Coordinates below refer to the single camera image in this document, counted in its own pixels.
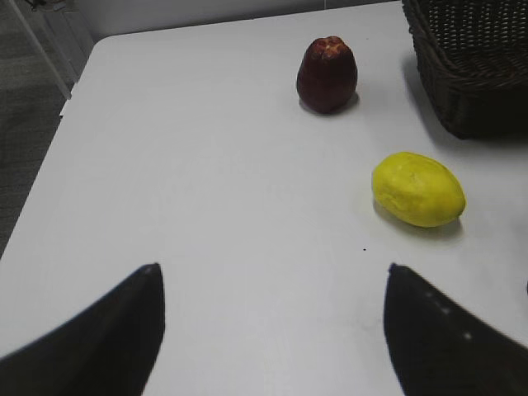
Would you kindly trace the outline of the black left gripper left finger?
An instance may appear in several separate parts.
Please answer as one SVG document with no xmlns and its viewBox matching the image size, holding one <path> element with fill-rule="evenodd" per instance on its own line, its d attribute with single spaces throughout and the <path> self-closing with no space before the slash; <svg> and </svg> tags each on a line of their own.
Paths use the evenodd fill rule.
<svg viewBox="0 0 528 396">
<path fill-rule="evenodd" d="M 163 274 L 144 265 L 75 317 L 1 359 L 3 395 L 141 395 L 165 331 Z"/>
</svg>

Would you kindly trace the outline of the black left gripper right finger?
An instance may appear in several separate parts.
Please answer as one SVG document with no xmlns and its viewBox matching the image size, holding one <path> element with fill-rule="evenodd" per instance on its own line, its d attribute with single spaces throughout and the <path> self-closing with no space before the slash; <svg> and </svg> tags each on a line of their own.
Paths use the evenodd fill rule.
<svg viewBox="0 0 528 396">
<path fill-rule="evenodd" d="M 392 264 L 384 336 L 406 395 L 525 395 L 527 349 L 408 266 Z"/>
</svg>

